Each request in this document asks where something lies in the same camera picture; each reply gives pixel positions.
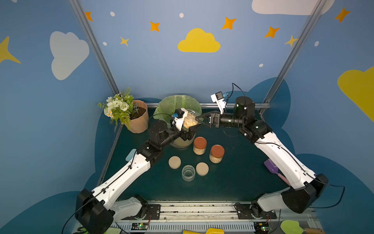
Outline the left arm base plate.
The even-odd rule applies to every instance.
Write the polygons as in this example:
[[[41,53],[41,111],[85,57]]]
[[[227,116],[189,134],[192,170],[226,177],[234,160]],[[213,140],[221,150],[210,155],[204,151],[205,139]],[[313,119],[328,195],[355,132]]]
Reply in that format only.
[[[128,217],[129,220],[158,220],[160,218],[161,205],[160,204],[148,204],[143,205],[138,214],[135,216]]]

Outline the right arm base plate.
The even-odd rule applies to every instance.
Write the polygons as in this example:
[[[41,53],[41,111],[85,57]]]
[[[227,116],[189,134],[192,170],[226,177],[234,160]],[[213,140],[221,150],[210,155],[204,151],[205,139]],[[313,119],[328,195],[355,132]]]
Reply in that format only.
[[[235,203],[238,219],[276,219],[275,211],[265,212],[257,204]]]

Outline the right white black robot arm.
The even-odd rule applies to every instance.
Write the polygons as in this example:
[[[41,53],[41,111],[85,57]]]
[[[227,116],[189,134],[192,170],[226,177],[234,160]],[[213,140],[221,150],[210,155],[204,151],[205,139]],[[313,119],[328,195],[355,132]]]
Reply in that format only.
[[[267,193],[252,202],[254,217],[260,212],[290,209],[301,214],[315,202],[325,189],[328,178],[315,174],[297,159],[278,139],[268,124],[255,115],[255,103],[246,96],[236,98],[233,113],[227,113],[225,96],[222,92],[211,95],[218,105],[218,111],[201,115],[208,120],[209,128],[220,126],[237,127],[239,132],[260,149],[283,173],[289,187],[277,192]]]

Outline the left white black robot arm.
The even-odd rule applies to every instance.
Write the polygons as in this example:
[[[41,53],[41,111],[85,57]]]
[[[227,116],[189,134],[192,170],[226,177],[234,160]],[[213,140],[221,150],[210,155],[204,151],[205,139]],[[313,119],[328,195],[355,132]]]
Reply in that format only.
[[[113,222],[128,217],[143,218],[148,202],[141,196],[133,196],[123,202],[117,199],[142,174],[158,162],[164,149],[177,138],[192,139],[200,124],[190,128],[168,127],[164,121],[156,121],[148,130],[149,138],[137,150],[134,157],[107,181],[93,190],[82,190],[76,202],[76,220],[90,234],[104,234]]]

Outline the beige-lid oatmeal jar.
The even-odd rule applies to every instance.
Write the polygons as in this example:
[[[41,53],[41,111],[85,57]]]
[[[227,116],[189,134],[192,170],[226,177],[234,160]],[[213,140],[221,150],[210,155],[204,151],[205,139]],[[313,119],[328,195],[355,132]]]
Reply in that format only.
[[[195,168],[192,165],[186,165],[182,168],[182,179],[186,182],[194,180],[196,175]]]
[[[184,118],[183,127],[189,129],[190,127],[198,125],[199,122],[196,118],[200,115],[201,114],[198,112],[189,109],[188,115]]]

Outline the beige jar lid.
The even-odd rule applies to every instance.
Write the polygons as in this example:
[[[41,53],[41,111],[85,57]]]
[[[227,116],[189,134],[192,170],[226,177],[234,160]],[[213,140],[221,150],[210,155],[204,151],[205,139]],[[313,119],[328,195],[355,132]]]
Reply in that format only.
[[[204,162],[200,162],[196,165],[196,172],[200,176],[206,176],[209,172],[209,166]]]
[[[173,156],[168,160],[171,169],[178,169],[181,166],[181,159],[178,156]]]

